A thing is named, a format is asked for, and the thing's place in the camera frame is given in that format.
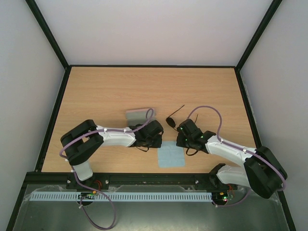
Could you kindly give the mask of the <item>black aluminium frame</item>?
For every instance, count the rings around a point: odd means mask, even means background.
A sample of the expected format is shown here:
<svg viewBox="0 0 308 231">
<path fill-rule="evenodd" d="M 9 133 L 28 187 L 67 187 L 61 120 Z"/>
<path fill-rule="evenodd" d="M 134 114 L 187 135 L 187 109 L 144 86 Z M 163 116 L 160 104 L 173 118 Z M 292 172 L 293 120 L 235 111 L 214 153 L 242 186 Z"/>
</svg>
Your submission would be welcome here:
<svg viewBox="0 0 308 231">
<path fill-rule="evenodd" d="M 153 108 L 163 139 L 175 108 L 243 146 L 253 133 L 236 68 L 269 0 L 38 0 L 56 55 L 24 0 L 0 3 L 0 228 L 34 171 L 53 112 L 43 172 L 69 172 L 60 138 L 84 120 L 123 128 Z"/>
</svg>

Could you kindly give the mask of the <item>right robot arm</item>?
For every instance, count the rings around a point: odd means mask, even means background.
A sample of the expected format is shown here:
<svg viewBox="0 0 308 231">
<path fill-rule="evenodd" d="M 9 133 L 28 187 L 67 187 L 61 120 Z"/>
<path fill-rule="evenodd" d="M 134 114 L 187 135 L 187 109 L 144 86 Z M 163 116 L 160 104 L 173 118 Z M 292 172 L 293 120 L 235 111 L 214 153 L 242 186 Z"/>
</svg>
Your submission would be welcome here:
<svg viewBox="0 0 308 231">
<path fill-rule="evenodd" d="M 269 148 L 244 147 L 217 133 L 202 132 L 191 119 L 182 122 L 177 132 L 178 147 L 217 155 L 236 164 L 235 167 L 224 165 L 210 176 L 214 188 L 219 189 L 225 184 L 242 185 L 268 199 L 285 186 L 287 173 Z"/>
</svg>

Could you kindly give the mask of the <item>light blue cleaning cloth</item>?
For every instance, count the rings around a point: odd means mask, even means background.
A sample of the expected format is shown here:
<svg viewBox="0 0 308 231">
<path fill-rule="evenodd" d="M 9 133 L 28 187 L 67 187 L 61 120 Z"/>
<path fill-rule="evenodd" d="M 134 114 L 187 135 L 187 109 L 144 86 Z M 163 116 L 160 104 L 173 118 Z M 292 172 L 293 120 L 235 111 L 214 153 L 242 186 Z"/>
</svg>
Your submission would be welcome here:
<svg viewBox="0 0 308 231">
<path fill-rule="evenodd" d="M 157 150 L 158 166 L 160 168 L 184 167 L 184 149 L 178 147 L 175 141 L 164 141 Z"/>
</svg>

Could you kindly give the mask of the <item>black aviator sunglasses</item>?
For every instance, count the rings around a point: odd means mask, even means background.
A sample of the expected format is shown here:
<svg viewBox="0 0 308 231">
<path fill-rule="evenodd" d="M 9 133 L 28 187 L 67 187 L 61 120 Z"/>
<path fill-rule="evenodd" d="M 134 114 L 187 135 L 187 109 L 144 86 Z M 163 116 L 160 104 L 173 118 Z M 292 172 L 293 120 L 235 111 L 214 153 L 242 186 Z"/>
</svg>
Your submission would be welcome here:
<svg viewBox="0 0 308 231">
<path fill-rule="evenodd" d="M 198 115 L 193 116 L 193 112 L 187 112 L 184 110 L 185 105 L 182 104 L 175 108 L 165 119 L 165 122 L 173 130 L 182 134 L 194 133 L 198 130 L 196 124 Z"/>
</svg>

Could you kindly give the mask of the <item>black front mounting rail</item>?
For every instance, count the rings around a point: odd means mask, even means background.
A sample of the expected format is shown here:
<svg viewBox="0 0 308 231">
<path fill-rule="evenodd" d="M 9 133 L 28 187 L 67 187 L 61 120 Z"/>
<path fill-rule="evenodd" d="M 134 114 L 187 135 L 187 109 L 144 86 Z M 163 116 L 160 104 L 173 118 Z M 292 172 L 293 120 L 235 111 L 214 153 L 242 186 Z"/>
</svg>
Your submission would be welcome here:
<svg viewBox="0 0 308 231">
<path fill-rule="evenodd" d="M 235 184 L 213 182 L 214 176 L 209 173 L 177 174 L 137 174 L 137 173 L 94 173 L 82 182 L 95 189 L 108 190 L 119 186 L 181 186 L 185 189 L 205 190 L 207 192 L 226 192 L 237 190 Z"/>
</svg>

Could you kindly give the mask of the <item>pink glasses case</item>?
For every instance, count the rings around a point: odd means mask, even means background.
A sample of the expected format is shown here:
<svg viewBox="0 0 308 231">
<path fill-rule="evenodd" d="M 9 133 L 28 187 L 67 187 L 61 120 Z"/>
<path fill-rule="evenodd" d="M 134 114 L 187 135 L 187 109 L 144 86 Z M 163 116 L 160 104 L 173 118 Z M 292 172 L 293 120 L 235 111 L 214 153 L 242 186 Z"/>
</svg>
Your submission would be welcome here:
<svg viewBox="0 0 308 231">
<path fill-rule="evenodd" d="M 149 119 L 149 121 L 155 120 L 155 110 L 151 108 L 134 109 L 125 112 L 128 126 L 141 126 Z"/>
</svg>

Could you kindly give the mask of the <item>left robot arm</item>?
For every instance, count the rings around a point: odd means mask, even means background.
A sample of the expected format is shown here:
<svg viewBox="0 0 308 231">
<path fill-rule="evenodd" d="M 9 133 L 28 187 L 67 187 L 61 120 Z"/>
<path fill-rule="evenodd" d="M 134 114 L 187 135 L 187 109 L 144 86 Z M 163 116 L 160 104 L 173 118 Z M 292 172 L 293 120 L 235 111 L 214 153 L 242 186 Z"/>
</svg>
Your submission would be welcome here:
<svg viewBox="0 0 308 231">
<path fill-rule="evenodd" d="M 160 148 L 163 133 L 164 129 L 157 120 L 125 128 L 106 128 L 97 126 L 93 120 L 88 119 L 60 138 L 63 146 L 60 156 L 69 162 L 78 179 L 85 181 L 93 176 L 89 158 L 98 148 Z"/>
</svg>

